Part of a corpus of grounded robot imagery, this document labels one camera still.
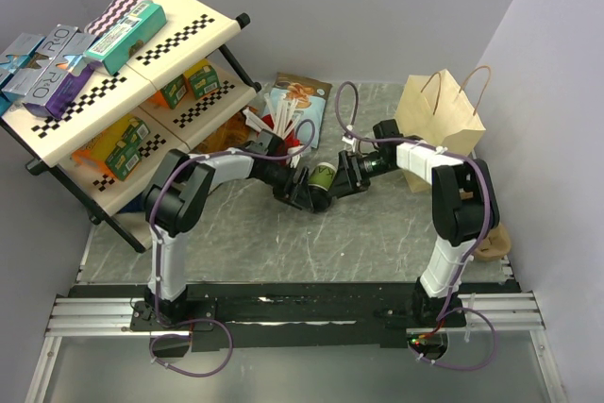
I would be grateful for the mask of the black plastic cup lid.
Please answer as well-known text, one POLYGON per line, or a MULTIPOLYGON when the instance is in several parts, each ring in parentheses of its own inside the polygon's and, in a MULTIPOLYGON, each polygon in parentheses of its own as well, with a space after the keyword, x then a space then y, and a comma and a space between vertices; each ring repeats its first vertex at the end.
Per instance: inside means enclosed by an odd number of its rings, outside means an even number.
POLYGON ((312 204, 312 211, 314 213, 322 213, 330 208, 332 204, 332 196, 324 187, 310 185, 309 195, 312 204))

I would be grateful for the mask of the green paper coffee cup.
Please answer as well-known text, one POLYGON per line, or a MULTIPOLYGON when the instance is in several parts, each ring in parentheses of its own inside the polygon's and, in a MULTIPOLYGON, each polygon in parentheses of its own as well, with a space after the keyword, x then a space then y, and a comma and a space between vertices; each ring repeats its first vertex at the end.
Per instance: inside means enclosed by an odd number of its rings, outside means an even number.
POLYGON ((329 162, 319 162, 310 174, 308 183, 312 187, 328 191, 333 184, 337 169, 329 162))

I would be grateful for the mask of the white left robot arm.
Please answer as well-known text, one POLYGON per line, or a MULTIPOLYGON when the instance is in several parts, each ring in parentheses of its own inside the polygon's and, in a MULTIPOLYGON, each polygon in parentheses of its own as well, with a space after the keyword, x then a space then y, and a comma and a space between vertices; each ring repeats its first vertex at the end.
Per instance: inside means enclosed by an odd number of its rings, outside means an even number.
POLYGON ((145 302, 167 329, 180 327, 187 315, 184 276, 186 236, 202 216, 206 200, 220 184, 256 179, 273 189, 274 198, 299 210, 315 211, 310 171, 290 166, 296 154, 264 129, 254 141, 226 151, 192 155, 171 150, 143 191, 145 220, 153 241, 152 275, 145 302))

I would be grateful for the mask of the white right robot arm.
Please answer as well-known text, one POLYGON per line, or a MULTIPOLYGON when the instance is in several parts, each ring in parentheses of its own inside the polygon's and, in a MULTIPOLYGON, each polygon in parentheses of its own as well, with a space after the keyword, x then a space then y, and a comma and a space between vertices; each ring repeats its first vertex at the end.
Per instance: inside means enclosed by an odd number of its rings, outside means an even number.
POLYGON ((411 311, 419 324, 433 326, 454 310, 451 302, 470 255, 499 223, 489 169, 484 160, 429 145, 416 136, 403 136, 394 120, 382 121, 374 130, 379 136, 365 139, 352 125, 344 127, 345 142, 366 141, 375 150, 366 154, 342 151, 329 194, 343 198, 364 192, 372 178, 395 170, 417 176, 430 186, 437 236, 428 266, 418 279, 411 311))

